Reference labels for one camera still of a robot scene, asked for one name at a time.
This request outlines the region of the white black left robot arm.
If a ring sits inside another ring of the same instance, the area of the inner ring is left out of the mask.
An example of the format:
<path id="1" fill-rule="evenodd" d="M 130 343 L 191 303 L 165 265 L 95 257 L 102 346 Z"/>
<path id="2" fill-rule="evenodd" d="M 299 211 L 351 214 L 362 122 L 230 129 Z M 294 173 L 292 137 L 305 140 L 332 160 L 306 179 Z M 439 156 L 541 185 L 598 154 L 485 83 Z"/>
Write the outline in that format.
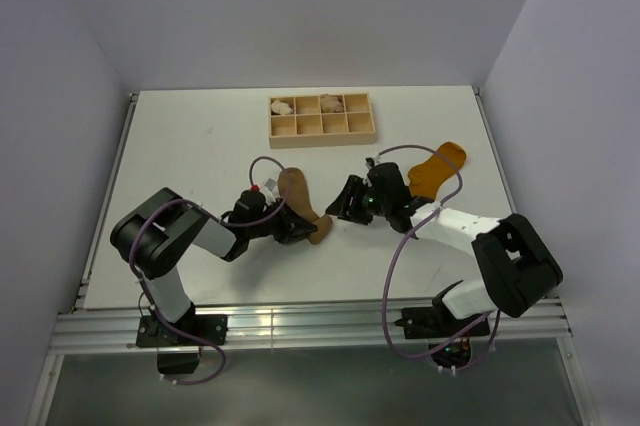
<path id="1" fill-rule="evenodd" d="M 169 188 L 163 188 L 116 224 L 110 243 L 141 283 L 159 334 L 172 345 L 196 335 L 196 308 L 186 294 L 177 264 L 192 245 L 225 262 L 243 255 L 254 239 L 295 244 L 318 227 L 283 199 L 269 200 L 256 186 L 241 193 L 218 219 Z"/>

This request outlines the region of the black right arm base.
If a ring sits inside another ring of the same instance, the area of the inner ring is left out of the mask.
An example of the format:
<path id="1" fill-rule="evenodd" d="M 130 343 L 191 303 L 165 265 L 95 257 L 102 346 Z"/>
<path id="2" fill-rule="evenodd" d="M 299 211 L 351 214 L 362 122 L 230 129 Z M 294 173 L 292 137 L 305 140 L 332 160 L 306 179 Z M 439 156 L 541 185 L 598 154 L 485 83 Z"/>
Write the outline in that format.
<path id="1" fill-rule="evenodd" d="M 407 340 L 437 338 L 449 339 L 461 329 L 476 322 L 452 343 L 431 356 L 432 363 L 439 371 L 457 373 L 460 369 L 471 366 L 479 356 L 475 357 L 471 344 L 472 337 L 488 337 L 487 353 L 493 346 L 497 327 L 489 327 L 489 320 L 485 317 L 479 319 L 481 314 L 472 315 L 466 319 L 456 319 L 443 306 L 408 307 L 401 310 L 401 316 L 394 321 L 394 325 L 403 329 L 404 338 Z"/>

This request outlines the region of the tan ribbed sock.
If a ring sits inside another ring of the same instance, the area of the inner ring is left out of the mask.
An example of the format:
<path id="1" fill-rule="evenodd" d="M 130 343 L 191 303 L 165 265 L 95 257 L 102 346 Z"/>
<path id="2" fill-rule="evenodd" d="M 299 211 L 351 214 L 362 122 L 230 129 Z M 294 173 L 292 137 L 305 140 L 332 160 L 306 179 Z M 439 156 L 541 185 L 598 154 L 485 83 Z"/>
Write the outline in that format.
<path id="1" fill-rule="evenodd" d="M 296 167 L 285 168 L 279 174 L 277 185 L 285 203 L 317 228 L 308 236 L 308 241 L 312 245 L 319 245 L 331 231 L 333 220 L 326 214 L 318 215 L 312 208 L 308 184 L 302 171 Z"/>

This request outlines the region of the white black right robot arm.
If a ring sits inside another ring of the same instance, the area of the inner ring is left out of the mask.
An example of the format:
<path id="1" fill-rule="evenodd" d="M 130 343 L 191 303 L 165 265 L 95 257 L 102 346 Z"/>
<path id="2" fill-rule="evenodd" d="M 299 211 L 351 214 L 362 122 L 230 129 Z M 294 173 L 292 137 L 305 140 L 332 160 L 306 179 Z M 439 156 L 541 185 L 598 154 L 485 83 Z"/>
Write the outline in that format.
<path id="1" fill-rule="evenodd" d="M 446 336 L 457 334 L 475 315 L 500 311 L 517 318 L 564 279 L 525 216 L 477 216 L 413 195 L 395 163 L 376 164 L 364 178 L 349 176 L 326 213 L 362 225 L 382 217 L 398 233 L 444 244 L 476 260 L 479 279 L 458 281 L 433 300 L 434 327 Z"/>

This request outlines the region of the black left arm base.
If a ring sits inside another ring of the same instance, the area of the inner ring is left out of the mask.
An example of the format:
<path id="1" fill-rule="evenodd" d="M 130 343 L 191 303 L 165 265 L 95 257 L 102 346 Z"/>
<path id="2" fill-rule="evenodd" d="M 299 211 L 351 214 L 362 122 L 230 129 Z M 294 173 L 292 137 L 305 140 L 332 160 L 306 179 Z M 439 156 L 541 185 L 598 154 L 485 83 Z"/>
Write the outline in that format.
<path id="1" fill-rule="evenodd" d="M 217 346 L 222 346 L 226 341 L 227 316 L 223 314 L 195 315 L 191 319 L 176 324 L 175 328 Z M 156 350 L 158 372 L 182 379 L 196 371 L 200 363 L 201 352 L 169 352 L 168 349 L 177 347 L 202 348 L 203 344 L 171 331 L 154 315 L 145 315 L 139 321 L 135 346 L 140 349 Z"/>

